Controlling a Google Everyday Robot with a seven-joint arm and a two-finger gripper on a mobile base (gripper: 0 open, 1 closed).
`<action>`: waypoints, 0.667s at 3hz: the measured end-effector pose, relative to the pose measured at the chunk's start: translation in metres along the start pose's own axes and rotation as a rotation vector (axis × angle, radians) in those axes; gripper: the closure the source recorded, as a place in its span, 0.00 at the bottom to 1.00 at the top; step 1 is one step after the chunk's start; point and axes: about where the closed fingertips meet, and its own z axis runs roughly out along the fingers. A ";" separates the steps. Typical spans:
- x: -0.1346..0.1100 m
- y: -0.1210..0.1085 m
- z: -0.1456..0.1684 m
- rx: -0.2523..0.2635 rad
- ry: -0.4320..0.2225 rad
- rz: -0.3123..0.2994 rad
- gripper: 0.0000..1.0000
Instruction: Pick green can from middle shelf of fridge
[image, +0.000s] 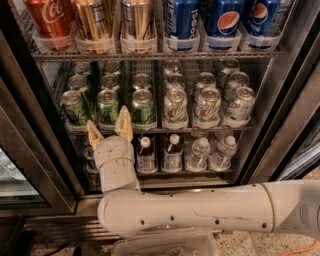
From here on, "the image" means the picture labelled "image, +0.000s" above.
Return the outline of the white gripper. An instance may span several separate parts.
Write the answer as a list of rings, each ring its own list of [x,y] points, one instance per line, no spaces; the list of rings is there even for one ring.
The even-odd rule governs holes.
[[[91,120],[87,121],[86,130],[89,143],[94,149],[94,160],[98,169],[113,160],[128,159],[134,161],[134,148],[130,143],[133,139],[131,114],[125,105],[121,107],[115,125],[115,132],[119,136],[113,135],[104,139]]]

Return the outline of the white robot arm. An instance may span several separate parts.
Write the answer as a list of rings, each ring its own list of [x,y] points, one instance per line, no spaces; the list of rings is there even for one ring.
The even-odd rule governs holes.
[[[144,193],[134,167],[131,117],[120,110],[115,134],[86,123],[99,170],[102,227],[126,236],[160,226],[293,233],[320,239],[320,181],[290,180],[172,195]]]

